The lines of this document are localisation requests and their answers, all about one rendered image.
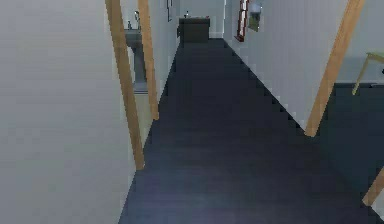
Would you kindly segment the dark brown cabinet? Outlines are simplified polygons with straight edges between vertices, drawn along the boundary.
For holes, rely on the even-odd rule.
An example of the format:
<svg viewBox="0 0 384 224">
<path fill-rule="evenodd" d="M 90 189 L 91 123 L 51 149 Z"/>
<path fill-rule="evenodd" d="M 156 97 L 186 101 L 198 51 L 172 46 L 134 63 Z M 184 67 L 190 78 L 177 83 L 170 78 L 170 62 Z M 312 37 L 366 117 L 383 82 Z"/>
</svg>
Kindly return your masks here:
<svg viewBox="0 0 384 224">
<path fill-rule="evenodd" d="M 204 43 L 209 40 L 209 18 L 180 18 L 178 32 L 182 43 Z"/>
</svg>

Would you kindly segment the wooden door frame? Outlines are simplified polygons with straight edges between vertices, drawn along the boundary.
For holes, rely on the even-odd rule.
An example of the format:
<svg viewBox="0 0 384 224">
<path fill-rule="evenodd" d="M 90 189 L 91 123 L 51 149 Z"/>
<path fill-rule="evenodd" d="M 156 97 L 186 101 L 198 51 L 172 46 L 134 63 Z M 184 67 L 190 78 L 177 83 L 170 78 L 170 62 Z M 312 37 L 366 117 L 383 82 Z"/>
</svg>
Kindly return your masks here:
<svg viewBox="0 0 384 224">
<path fill-rule="evenodd" d="M 320 82 L 319 89 L 315 101 L 312 106 L 310 116 L 307 120 L 304 134 L 306 136 L 315 137 L 321 120 L 323 118 L 329 97 L 332 93 L 334 84 L 337 80 L 342 62 L 350 45 L 353 32 L 360 18 L 361 11 L 364 7 L 366 0 L 348 0 L 345 10 L 334 40 L 334 44 L 326 64 L 323 77 Z M 360 81 L 364 75 L 365 69 L 369 60 L 384 63 L 384 52 L 368 52 L 366 59 L 363 63 L 363 68 L 360 70 L 356 83 L 353 87 L 352 94 L 356 94 L 360 85 Z M 368 191 L 362 198 L 365 206 L 372 206 L 380 193 L 384 189 L 384 167 L 380 170 L 375 177 L 373 183 L 370 185 Z"/>
<path fill-rule="evenodd" d="M 118 77 L 125 106 L 125 114 L 128 122 L 131 145 L 133 148 L 135 167 L 137 170 L 142 170 L 145 167 L 144 151 L 139 130 L 138 112 L 134 96 L 130 63 L 128 59 L 120 0 L 105 0 L 105 7 L 110 25 L 114 56 L 117 64 Z M 149 0 L 138 0 L 138 10 L 142 21 L 141 34 L 151 118 L 153 120 L 158 120 L 159 109 L 156 89 Z"/>
</svg>

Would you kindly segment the grey pedestal sink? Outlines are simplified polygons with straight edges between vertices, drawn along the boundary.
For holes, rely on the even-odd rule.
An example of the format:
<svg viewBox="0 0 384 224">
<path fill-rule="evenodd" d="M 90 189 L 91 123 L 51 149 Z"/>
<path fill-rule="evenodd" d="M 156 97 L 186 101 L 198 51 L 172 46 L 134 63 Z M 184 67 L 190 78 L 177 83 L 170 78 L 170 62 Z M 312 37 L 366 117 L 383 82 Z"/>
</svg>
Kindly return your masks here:
<svg viewBox="0 0 384 224">
<path fill-rule="evenodd" d="M 134 56 L 135 81 L 146 83 L 144 52 L 141 31 L 138 29 L 125 29 L 127 46 L 132 50 Z"/>
</svg>

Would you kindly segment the red framed wall picture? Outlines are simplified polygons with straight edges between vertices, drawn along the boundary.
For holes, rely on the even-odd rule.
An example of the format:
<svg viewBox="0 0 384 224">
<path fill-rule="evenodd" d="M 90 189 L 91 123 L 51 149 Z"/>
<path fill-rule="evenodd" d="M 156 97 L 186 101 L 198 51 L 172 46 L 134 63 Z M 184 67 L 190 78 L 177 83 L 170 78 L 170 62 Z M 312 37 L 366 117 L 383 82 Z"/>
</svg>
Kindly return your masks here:
<svg viewBox="0 0 384 224">
<path fill-rule="evenodd" d="M 240 0 L 240 8 L 237 22 L 237 32 L 235 39 L 239 42 L 243 42 L 245 39 L 245 28 L 247 24 L 247 13 L 248 13 L 249 0 Z"/>
</svg>

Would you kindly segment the green framed wall picture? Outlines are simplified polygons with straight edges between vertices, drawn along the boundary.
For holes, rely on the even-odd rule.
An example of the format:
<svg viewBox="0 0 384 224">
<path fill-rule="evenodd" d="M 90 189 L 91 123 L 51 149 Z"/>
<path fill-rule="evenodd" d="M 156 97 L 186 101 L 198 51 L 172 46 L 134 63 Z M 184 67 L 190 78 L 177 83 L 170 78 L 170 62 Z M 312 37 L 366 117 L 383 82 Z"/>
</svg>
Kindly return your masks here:
<svg viewBox="0 0 384 224">
<path fill-rule="evenodd" d="M 248 28 L 258 32 L 260 30 L 263 6 L 256 1 L 250 1 L 248 7 Z"/>
</svg>

